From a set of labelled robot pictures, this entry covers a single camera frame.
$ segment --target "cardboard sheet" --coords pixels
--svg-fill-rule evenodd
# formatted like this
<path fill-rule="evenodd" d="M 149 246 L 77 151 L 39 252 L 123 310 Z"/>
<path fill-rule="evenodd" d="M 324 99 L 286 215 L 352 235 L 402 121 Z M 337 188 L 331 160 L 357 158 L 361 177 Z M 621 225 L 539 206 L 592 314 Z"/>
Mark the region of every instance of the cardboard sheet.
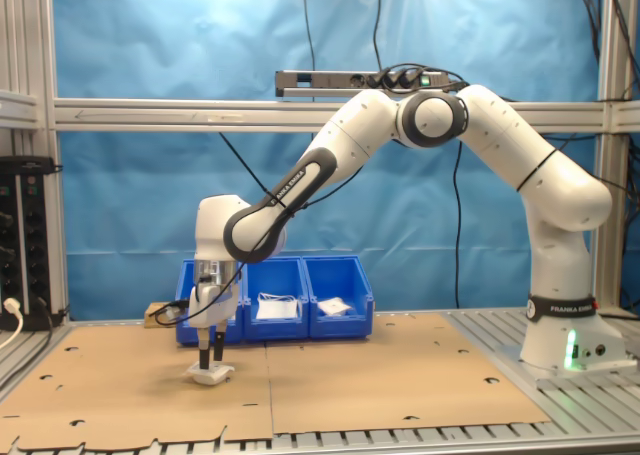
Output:
<path fill-rule="evenodd" d="M 275 433 L 549 420 L 438 314 L 375 317 L 367 342 L 269 345 L 267 357 Z"/>
<path fill-rule="evenodd" d="M 141 326 L 74 330 L 0 404 L 0 452 L 18 447 L 134 449 L 154 439 L 205 441 L 272 437 L 264 347 L 225 351 L 232 383 L 197 385 L 198 358 L 173 330 Z"/>

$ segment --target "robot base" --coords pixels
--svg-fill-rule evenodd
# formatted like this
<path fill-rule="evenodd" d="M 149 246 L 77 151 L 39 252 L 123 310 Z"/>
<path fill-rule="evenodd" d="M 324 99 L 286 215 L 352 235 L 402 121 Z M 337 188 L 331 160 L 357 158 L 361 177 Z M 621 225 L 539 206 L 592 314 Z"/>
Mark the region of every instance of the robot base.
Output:
<path fill-rule="evenodd" d="M 581 377 L 638 373 L 638 362 L 631 359 L 593 364 L 588 369 L 567 370 L 558 368 L 546 370 L 524 362 L 520 358 L 520 350 L 519 346 L 502 346 L 496 349 L 496 355 L 505 365 L 517 368 L 518 375 L 530 386 L 538 389 L 548 389 L 551 383 L 559 380 L 572 379 L 578 382 Z"/>
<path fill-rule="evenodd" d="M 235 371 L 230 365 L 211 365 L 208 370 L 200 368 L 198 362 L 194 363 L 187 373 L 193 376 L 193 380 L 200 385 L 218 385 L 227 380 L 227 375 Z"/>

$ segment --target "white robotic arm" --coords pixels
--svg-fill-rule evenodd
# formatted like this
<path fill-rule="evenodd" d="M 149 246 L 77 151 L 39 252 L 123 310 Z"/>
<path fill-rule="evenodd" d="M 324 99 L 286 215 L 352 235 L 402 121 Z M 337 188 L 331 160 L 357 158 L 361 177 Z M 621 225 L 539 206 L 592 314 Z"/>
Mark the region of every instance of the white robotic arm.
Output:
<path fill-rule="evenodd" d="M 522 358 L 556 373 L 627 363 L 622 337 L 595 312 L 582 235 L 608 217 L 609 191 L 508 103 L 477 85 L 457 96 L 420 91 L 402 102 L 364 90 L 336 112 L 260 202 L 248 206 L 230 195 L 203 200 L 196 224 L 196 285 L 211 284 L 207 269 L 214 262 L 256 263 L 277 253 L 291 216 L 318 190 L 351 176 L 385 143 L 430 148 L 455 137 L 524 200 L 533 266 Z"/>

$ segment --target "table surface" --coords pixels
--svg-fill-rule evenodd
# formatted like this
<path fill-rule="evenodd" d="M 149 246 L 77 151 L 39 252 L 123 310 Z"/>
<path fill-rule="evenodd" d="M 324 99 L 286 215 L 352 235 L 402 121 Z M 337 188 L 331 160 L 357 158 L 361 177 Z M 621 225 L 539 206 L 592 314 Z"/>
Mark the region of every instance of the table surface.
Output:
<path fill-rule="evenodd" d="M 411 312 L 393 312 L 405 316 Z M 523 309 L 438 311 L 463 335 L 482 349 L 518 388 L 552 420 L 548 423 L 371 430 L 276 435 L 272 440 L 159 444 L 122 455 L 200 455 L 213 452 L 277 453 L 640 453 L 640 374 L 609 375 L 547 383 L 536 389 L 516 363 L 500 356 L 505 346 L 522 343 L 526 329 Z M 608 320 L 634 344 L 640 344 L 640 322 Z M 72 322 L 55 330 L 52 343 L 41 359 L 78 326 L 130 325 L 141 321 Z M 10 334 L 0 332 L 0 343 Z M 44 342 L 46 333 L 24 333 L 9 350 L 0 354 L 0 382 Z M 0 391 L 0 402 L 22 377 Z M 11 453 L 21 453 L 15 447 Z M 34 455 L 103 455 L 74 450 L 42 450 Z"/>

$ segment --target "blue backdrop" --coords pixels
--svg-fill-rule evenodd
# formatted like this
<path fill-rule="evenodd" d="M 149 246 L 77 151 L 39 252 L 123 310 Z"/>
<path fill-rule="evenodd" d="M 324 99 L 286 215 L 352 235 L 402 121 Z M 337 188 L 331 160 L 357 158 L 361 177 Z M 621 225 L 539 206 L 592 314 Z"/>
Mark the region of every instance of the blue backdrop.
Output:
<path fill-rule="evenodd" d="M 377 0 L 308 0 L 319 70 L 376 69 Z M 274 72 L 310 69 L 302 0 L 54 0 L 61 97 L 275 99 Z M 421 62 L 524 101 L 594 100 L 580 0 L 382 0 L 383 65 Z M 308 134 L 230 134 L 268 186 Z M 216 134 L 63 133 L 72 315 L 139 318 L 170 299 L 193 255 L 198 202 L 261 191 Z M 378 309 L 452 307 L 456 143 L 382 148 L 354 182 L 289 225 L 287 252 L 358 254 Z M 593 143 L 571 144 L 583 166 Z M 460 297 L 524 305 L 520 197 L 466 148 Z"/>

